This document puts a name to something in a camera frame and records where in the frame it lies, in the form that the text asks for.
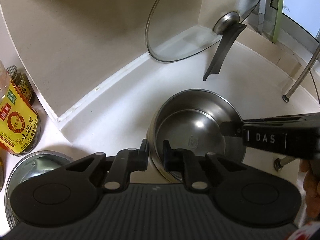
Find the bottle label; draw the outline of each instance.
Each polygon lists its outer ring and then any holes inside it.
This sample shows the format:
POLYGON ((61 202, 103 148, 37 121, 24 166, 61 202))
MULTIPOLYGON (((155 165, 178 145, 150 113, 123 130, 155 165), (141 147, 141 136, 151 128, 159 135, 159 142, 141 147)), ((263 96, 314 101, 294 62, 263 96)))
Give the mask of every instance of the bottle label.
POLYGON ((20 83, 17 85, 19 92, 24 96, 24 98, 29 102, 32 97, 32 92, 30 91, 27 82, 21 77, 20 83))
POLYGON ((11 80, 0 103, 0 146, 16 154, 21 153, 34 138, 37 126, 36 112, 11 80))

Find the kitchen counter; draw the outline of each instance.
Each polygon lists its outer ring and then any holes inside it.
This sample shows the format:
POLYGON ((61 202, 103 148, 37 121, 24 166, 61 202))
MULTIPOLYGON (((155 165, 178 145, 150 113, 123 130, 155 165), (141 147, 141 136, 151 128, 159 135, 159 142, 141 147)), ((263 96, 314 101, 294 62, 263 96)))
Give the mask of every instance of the kitchen counter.
MULTIPOLYGON (((59 151, 76 160, 94 152, 102 151, 112 156, 121 149, 139 147, 157 109, 173 94, 190 88, 211 90, 222 95, 243 119, 319 111, 317 101, 302 87, 297 89, 289 103, 284 103, 281 95, 292 84, 292 79, 238 42, 228 53, 220 74, 210 75, 203 82, 202 76, 215 49, 213 46, 171 64, 161 64, 145 55, 140 65, 73 116, 62 133, 37 101, 34 107, 42 121, 42 135, 34 151, 59 151)), ((20 157, 2 151, 1 158, 7 180, 20 157)), ((299 161, 276 172, 273 168, 276 158, 276 154, 247 148, 244 163, 296 184, 299 161)), ((166 182, 151 165, 145 173, 133 173, 131 181, 166 182)), ((4 191, 3 188, 0 192, 0 203, 4 203, 4 191)), ((3 204, 0 205, 0 224, 1 236, 9 230, 3 204)))

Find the metal pot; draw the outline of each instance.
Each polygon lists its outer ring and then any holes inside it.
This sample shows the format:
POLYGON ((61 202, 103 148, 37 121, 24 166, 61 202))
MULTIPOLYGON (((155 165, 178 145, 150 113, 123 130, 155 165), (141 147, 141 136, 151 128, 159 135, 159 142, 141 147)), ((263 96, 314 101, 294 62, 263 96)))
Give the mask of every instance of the metal pot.
POLYGON ((242 162, 246 147, 242 138, 222 136, 222 122, 242 122, 237 110, 220 95, 201 89, 182 91, 169 98, 153 117, 147 138, 150 157, 170 182, 182 180, 179 172, 163 168, 162 143, 169 140, 172 149, 189 149, 198 156, 215 152, 242 162))
POLYGON ((10 205, 10 195, 14 188, 27 179, 55 170, 71 162, 73 162, 73 159, 62 153, 40 151, 23 157, 16 164, 10 173, 4 193, 5 215, 7 216, 10 229, 19 223, 10 205))

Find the black handle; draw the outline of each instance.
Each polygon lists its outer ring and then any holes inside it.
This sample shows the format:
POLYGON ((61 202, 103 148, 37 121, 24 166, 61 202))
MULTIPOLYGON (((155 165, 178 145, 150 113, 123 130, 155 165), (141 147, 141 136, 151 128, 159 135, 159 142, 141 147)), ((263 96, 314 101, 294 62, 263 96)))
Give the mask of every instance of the black handle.
POLYGON ((320 113, 223 122, 224 136, 242 137, 243 145, 301 159, 320 159, 320 113))
POLYGON ((208 76, 211 74, 219 74, 224 59, 226 58, 232 44, 235 42, 239 34, 247 27, 247 25, 242 23, 237 23, 231 25, 223 33, 220 44, 217 48, 216 53, 203 76, 203 81, 206 81, 208 76))

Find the metal rack leg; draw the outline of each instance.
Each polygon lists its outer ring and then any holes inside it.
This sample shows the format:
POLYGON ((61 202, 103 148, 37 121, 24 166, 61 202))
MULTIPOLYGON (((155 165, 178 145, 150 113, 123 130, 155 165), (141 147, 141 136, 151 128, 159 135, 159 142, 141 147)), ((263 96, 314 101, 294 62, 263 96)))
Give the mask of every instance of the metal rack leg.
POLYGON ((290 90, 287 92, 287 94, 282 96, 282 99, 284 102, 288 103, 289 98, 292 96, 292 94, 297 90, 298 86, 300 86, 301 82, 305 79, 305 77, 308 74, 308 71, 313 67, 314 63, 320 56, 320 44, 318 45, 316 52, 313 54, 311 60, 309 61, 306 68, 303 70, 297 81, 293 84, 293 86, 290 88, 290 90))

